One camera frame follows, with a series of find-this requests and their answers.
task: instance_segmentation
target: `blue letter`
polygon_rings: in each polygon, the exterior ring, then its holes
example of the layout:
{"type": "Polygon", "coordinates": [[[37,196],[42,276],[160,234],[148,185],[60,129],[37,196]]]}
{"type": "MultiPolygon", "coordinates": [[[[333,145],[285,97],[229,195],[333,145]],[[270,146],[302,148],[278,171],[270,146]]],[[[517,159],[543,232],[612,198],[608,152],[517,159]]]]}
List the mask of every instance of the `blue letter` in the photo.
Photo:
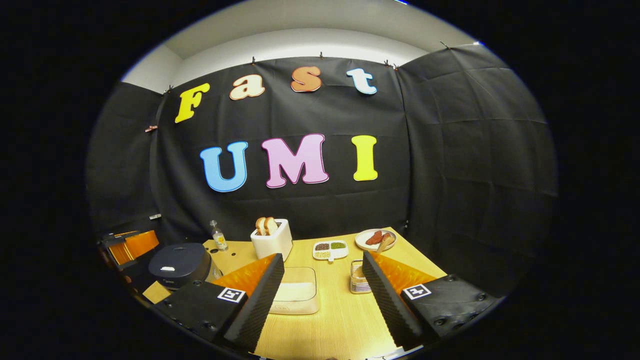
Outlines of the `blue letter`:
{"type": "Polygon", "coordinates": [[[236,172],[231,179],[223,179],[220,174],[218,156],[222,153],[222,149],[210,147],[200,152],[200,158],[204,161],[204,175],[210,188],[225,193],[240,189],[244,185],[246,181],[244,150],[247,146],[246,142],[234,142],[227,146],[227,150],[234,156],[234,171],[236,172]]]}
{"type": "Polygon", "coordinates": [[[369,86],[367,79],[373,79],[373,75],[367,74],[364,70],[360,68],[349,70],[347,71],[347,75],[353,77],[353,84],[359,92],[372,95],[378,91],[375,86],[369,86]]]}

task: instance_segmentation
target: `wooden table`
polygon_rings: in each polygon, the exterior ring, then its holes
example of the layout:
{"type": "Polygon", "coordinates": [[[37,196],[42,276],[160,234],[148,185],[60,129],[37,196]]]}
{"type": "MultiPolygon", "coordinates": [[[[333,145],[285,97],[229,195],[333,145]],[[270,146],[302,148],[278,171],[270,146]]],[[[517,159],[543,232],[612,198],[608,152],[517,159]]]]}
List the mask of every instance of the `wooden table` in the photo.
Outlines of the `wooden table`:
{"type": "MultiPolygon", "coordinates": [[[[384,256],[436,278],[446,275],[391,227],[385,229],[397,235],[397,243],[383,252],[384,256]]],[[[351,261],[362,259],[363,253],[355,243],[355,236],[349,234],[293,241],[293,248],[284,266],[308,266],[316,271],[320,310],[311,315],[269,314],[254,354],[277,360],[325,360],[330,357],[360,360],[398,349],[373,294],[354,294],[349,290],[351,261]],[[325,240],[346,241],[349,255],[334,260],[333,264],[314,259],[313,244],[325,240]]],[[[252,242],[227,243],[227,251],[211,254],[224,274],[257,260],[252,242]]],[[[205,242],[204,246],[215,249],[213,240],[205,242]]],[[[157,303],[170,293],[156,282],[143,294],[157,303]]]]}

